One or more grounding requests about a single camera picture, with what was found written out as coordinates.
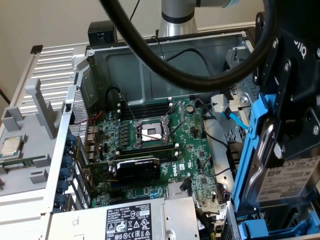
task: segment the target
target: warning label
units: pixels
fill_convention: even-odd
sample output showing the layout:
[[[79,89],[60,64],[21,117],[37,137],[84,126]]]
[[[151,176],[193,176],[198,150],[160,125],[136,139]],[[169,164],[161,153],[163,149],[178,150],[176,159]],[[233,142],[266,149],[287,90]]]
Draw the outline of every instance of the warning label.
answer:
[[[151,240],[151,205],[142,204],[106,211],[105,240]]]
[[[257,202],[297,197],[313,174],[320,156],[285,161],[283,166],[266,171]]]

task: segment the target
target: white wall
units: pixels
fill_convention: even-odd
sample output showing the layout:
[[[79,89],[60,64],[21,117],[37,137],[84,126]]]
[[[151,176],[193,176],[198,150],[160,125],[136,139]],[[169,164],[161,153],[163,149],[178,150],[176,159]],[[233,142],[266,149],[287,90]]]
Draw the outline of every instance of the white wall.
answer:
[[[136,0],[120,2],[130,15]],[[251,22],[262,10],[261,0],[240,0],[225,9],[197,8],[195,18],[198,28],[203,28]],[[9,98],[13,96],[33,45],[87,42],[90,22],[107,19],[99,0],[0,0],[0,88]],[[141,0],[132,22],[143,36],[149,36],[160,19],[161,1]]]

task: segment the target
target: motherboard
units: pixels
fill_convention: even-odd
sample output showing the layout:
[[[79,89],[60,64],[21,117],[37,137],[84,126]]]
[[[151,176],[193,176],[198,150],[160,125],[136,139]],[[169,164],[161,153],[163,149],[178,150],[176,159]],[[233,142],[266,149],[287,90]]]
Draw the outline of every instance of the motherboard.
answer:
[[[205,212],[218,212],[219,185],[203,174],[215,172],[201,127],[201,103],[182,98],[141,108],[118,106],[100,113],[88,129],[90,164],[84,172],[95,191],[91,206],[183,195]]]

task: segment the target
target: small black box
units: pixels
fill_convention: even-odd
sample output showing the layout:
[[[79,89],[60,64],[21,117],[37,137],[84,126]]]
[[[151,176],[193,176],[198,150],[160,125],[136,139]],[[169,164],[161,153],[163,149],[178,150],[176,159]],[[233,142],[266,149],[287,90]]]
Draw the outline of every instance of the small black box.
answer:
[[[113,44],[118,42],[117,31],[111,21],[94,21],[88,29],[90,46]]]

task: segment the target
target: hard drive label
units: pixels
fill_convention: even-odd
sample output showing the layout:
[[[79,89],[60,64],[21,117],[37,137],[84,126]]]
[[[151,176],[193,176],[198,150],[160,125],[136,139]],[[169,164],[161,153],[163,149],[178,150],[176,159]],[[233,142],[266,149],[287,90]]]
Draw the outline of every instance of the hard drive label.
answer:
[[[105,240],[151,240],[151,204],[106,211]]]
[[[312,176],[320,156],[285,161],[283,166],[266,171],[256,198],[266,202],[298,197]]]

